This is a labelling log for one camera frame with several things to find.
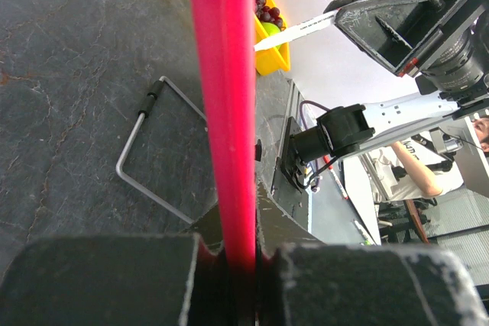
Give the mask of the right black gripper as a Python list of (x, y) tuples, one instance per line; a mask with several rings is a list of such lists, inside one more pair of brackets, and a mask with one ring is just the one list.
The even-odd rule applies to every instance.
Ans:
[(398, 76), (481, 78), (487, 73), (488, 0), (333, 0), (334, 25)]

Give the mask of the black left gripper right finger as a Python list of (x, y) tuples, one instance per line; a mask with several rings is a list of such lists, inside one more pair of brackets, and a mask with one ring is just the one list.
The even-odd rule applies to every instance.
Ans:
[(324, 244), (257, 184), (262, 325), (483, 325), (462, 262), (433, 245)]

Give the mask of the pink framed whiteboard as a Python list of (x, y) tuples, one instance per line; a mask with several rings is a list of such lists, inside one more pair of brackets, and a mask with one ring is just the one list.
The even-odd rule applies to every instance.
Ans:
[(191, 0), (228, 265), (255, 271), (254, 0)]

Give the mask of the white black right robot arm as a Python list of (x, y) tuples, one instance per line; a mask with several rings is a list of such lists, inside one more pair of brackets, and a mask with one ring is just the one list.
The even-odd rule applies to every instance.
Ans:
[(289, 184), (306, 190), (312, 180), (303, 169), (322, 156), (337, 161), (390, 131), (430, 118), (456, 120), (485, 106), (487, 17), (488, 0), (337, 0), (321, 15), (257, 42), (261, 52), (335, 26), (390, 73), (413, 77), (418, 88), (390, 101), (333, 108), (314, 127), (290, 133), (279, 159)]

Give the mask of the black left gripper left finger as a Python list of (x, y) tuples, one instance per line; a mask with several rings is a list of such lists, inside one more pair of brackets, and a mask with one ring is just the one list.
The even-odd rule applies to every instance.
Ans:
[(181, 234), (45, 237), (1, 284), (3, 325), (227, 325), (219, 212)]

